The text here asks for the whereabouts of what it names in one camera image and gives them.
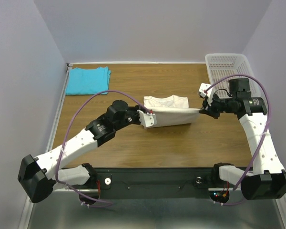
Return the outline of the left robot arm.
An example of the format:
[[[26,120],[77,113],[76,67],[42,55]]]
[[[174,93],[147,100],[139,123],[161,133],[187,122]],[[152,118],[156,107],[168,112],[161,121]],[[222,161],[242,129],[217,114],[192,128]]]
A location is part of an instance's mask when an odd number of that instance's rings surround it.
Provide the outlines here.
[[[33,203],[46,199],[54,190],[63,186],[73,188],[96,184],[96,175],[90,165],[65,169],[71,161],[95,150],[115,137],[118,130],[129,125],[146,126],[153,120],[152,111],[142,106],[129,106],[123,100],[114,101],[107,111],[91,121],[76,136],[64,140],[63,144],[33,157],[25,156],[20,164],[18,181]]]

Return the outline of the white t-shirt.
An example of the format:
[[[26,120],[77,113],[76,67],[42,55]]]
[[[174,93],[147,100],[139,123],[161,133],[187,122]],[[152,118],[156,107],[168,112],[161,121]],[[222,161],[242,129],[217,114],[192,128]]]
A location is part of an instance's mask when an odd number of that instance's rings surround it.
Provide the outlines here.
[[[151,128],[194,123],[199,117],[199,108],[190,108],[187,97],[171,95],[166,98],[144,96],[143,104],[155,114],[156,124]]]

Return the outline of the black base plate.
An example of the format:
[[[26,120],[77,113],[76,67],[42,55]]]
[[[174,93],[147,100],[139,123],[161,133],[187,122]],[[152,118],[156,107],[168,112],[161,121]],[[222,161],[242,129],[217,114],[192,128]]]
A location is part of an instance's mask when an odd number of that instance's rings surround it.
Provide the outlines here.
[[[227,182],[214,180],[211,167],[93,168],[85,184],[76,189],[100,189],[102,199],[209,198],[210,190],[223,190]]]

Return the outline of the aluminium frame rail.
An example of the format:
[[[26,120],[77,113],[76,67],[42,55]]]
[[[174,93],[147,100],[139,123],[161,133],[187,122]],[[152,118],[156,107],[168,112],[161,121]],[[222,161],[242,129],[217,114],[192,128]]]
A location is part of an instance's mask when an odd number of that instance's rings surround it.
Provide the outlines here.
[[[54,146],[22,159],[18,181],[33,203],[65,187],[89,208],[159,198],[230,206],[235,190],[243,202],[286,193],[270,102],[253,93],[252,76],[229,76],[220,98],[204,64],[109,67],[108,89],[66,96]]]

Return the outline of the white plastic basket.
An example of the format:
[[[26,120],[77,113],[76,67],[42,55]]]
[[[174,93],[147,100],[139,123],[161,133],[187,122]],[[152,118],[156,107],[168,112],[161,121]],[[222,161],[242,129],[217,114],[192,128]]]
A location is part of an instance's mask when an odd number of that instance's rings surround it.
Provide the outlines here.
[[[207,67],[207,73],[210,84],[213,84],[226,76],[233,74],[246,74],[254,77],[251,66],[248,59],[243,54],[237,53],[210,53],[205,56],[205,63]],[[226,79],[214,87],[214,91],[219,89],[226,89],[229,92],[229,82],[230,79],[244,78],[243,76],[231,77]],[[260,97],[261,92],[259,85],[249,79],[250,91],[252,97]],[[229,98],[224,90],[219,90],[216,92],[219,98],[226,99]]]

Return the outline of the folded blue t-shirt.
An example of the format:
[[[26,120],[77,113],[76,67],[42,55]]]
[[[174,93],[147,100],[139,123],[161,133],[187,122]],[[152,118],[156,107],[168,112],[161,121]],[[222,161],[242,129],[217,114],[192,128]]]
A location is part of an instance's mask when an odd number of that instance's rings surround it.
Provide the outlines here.
[[[94,95],[109,89],[111,71],[108,67],[96,69],[74,68],[69,71],[66,95]]]

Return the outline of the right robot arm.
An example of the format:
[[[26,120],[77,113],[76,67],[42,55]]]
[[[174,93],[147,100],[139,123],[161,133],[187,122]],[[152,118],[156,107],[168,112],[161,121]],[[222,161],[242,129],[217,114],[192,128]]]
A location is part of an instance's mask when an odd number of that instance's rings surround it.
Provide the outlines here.
[[[250,76],[228,76],[228,97],[219,98],[215,84],[203,83],[199,96],[204,99],[201,114],[218,119],[220,114],[235,114],[244,129],[251,160],[245,170],[229,163],[217,163],[210,174],[210,182],[221,186],[227,182],[239,188],[246,200],[279,199],[286,194],[286,170],[280,162],[270,132],[270,104],[261,97],[253,97]]]

